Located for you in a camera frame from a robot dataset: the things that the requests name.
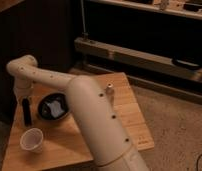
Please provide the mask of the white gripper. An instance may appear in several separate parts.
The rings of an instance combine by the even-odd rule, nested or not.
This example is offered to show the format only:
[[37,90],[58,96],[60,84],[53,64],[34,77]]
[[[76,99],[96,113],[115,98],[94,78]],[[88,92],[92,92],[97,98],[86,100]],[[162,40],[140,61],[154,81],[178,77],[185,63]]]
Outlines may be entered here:
[[19,88],[17,86],[14,87],[14,94],[18,100],[23,98],[28,98],[32,94],[32,88]]

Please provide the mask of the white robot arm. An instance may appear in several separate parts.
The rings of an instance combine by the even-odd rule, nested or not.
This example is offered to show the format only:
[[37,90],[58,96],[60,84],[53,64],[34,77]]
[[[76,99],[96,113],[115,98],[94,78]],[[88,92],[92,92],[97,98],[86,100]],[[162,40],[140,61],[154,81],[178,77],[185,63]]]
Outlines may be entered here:
[[35,82],[65,94],[68,108],[99,171],[149,171],[95,79],[40,69],[31,55],[8,62],[6,69],[15,79],[17,100],[30,97]]

